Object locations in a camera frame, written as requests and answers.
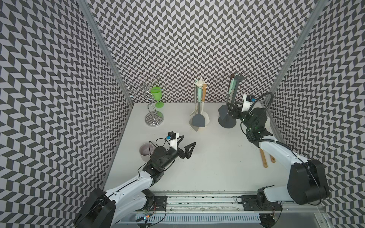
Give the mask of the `steel spoon brown handle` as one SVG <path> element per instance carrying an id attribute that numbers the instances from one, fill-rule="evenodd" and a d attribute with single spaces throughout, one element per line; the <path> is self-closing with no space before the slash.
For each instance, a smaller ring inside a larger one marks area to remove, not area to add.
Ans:
<path id="1" fill-rule="evenodd" d="M 230 76 L 230 81 L 229 81 L 229 86 L 228 86 L 228 95 L 231 94 L 232 89 L 233 89 L 233 80 L 234 80 L 235 74 L 232 74 Z"/>

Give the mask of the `grey spatula mint handle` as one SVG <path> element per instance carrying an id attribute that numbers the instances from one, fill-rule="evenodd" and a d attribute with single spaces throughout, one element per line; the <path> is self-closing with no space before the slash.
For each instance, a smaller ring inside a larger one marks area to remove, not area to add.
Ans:
<path id="1" fill-rule="evenodd" d="M 232 103 L 234 102 L 235 100 L 235 97 L 236 97 L 236 93 L 237 93 L 237 76 L 234 77 L 234 80 L 233 80 L 233 89 L 232 89 L 232 92 L 230 95 L 227 94 L 227 98 L 226 98 L 226 104 L 222 105 L 220 108 L 219 108 L 219 115 L 220 115 L 220 118 L 221 119 L 224 119 L 227 114 L 228 114 L 228 106 L 227 104 L 228 103 Z"/>

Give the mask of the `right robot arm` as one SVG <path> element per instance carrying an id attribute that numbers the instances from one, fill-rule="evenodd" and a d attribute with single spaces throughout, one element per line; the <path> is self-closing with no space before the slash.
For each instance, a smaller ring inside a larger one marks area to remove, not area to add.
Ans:
<path id="1" fill-rule="evenodd" d="M 318 160 L 309 160 L 295 153 L 266 129 L 267 108 L 254 107 L 265 96 L 270 96 L 270 100 L 274 98 L 273 93 L 267 92 L 253 102 L 236 102 L 233 94 L 230 94 L 227 100 L 228 115 L 234 120 L 240 120 L 246 127 L 243 132 L 248 141 L 274 157 L 289 172 L 287 184 L 258 189 L 256 206 L 260 210 L 270 210 L 274 203 L 284 201 L 298 205 L 319 205 L 330 196 L 325 166 Z"/>

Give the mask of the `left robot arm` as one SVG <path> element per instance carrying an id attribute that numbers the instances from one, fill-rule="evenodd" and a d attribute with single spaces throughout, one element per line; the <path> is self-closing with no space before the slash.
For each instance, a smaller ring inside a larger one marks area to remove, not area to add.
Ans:
<path id="1" fill-rule="evenodd" d="M 137 169 L 137 176 L 127 182 L 104 191 L 95 189 L 76 215 L 76 228 L 110 228 L 134 211 L 155 207 L 155 195 L 150 187 L 158 183 L 177 158 L 190 159 L 196 143 L 179 148 L 184 136 L 169 132 L 164 141 L 168 147 L 149 148 L 150 159 Z"/>

